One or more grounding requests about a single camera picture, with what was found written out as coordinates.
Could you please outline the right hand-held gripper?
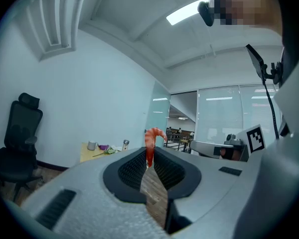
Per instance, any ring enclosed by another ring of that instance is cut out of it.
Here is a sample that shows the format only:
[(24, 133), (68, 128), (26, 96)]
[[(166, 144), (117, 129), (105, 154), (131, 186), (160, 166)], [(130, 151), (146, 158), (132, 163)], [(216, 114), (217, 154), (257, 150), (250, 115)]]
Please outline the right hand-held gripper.
[(262, 150), (266, 146), (261, 126), (257, 125), (237, 135), (227, 135), (224, 144), (193, 140), (189, 147), (191, 150), (198, 152), (200, 156), (247, 162), (253, 152)]

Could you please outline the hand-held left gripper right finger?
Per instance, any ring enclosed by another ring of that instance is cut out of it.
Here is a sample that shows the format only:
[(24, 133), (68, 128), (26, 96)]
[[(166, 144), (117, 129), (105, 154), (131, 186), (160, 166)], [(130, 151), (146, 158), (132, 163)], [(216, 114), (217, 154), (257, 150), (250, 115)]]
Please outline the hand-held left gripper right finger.
[(247, 162), (156, 147), (154, 169), (167, 190), (170, 235), (232, 235), (255, 185), (262, 152)]

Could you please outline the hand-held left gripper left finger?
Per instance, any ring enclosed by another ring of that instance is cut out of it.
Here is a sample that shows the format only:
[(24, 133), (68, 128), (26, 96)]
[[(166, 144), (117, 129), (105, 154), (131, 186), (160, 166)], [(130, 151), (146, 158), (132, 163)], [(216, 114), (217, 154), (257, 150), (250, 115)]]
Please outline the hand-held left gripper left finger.
[(140, 187), (144, 148), (79, 163), (44, 184), (22, 209), (67, 239), (166, 239)]

